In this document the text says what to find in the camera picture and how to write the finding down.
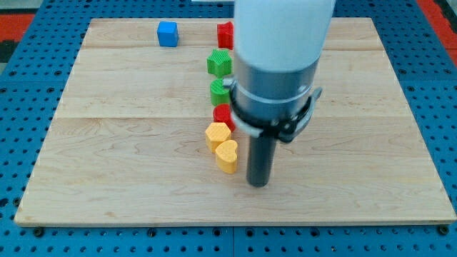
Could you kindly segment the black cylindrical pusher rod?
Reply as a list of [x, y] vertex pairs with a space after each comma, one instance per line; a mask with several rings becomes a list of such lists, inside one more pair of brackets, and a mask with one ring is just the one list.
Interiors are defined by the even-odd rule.
[[273, 137], [260, 136], [249, 139], [246, 180], [251, 186], [260, 188], [268, 184], [275, 149], [276, 139]]

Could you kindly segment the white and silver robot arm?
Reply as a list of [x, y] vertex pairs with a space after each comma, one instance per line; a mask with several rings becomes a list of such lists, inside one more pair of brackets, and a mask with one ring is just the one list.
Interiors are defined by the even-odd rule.
[[313, 87], [335, 0], [234, 3], [231, 117], [249, 135], [246, 180], [268, 184], [277, 141], [292, 142], [321, 95]]

